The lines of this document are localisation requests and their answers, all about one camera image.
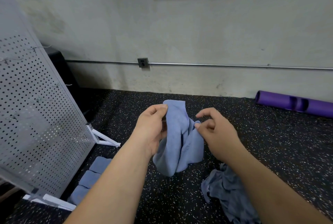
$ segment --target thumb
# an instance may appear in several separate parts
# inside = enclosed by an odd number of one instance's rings
[[[197,129],[197,131],[199,132],[199,134],[201,134],[201,136],[206,140],[206,142],[208,143],[209,138],[210,138],[210,134],[211,132],[208,130],[207,128],[208,122],[205,121],[202,124],[199,123],[195,123],[194,127]]]
[[[153,116],[156,116],[156,117],[162,119],[164,117],[164,115],[167,113],[167,111],[168,111],[168,107],[161,107],[160,109],[158,109],[156,111],[156,113],[154,113]]]

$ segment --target perforated metal panel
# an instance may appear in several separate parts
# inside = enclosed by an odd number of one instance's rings
[[[0,176],[28,193],[60,197],[95,141],[57,84],[16,2],[0,0]]]

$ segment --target wall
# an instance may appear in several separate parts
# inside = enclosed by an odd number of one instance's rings
[[[66,59],[333,68],[333,0],[18,0]],[[83,87],[333,101],[333,71],[70,63]]]

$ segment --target purple foam roller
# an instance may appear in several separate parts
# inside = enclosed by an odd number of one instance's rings
[[[255,102],[286,110],[333,118],[333,103],[274,92],[258,91]]]

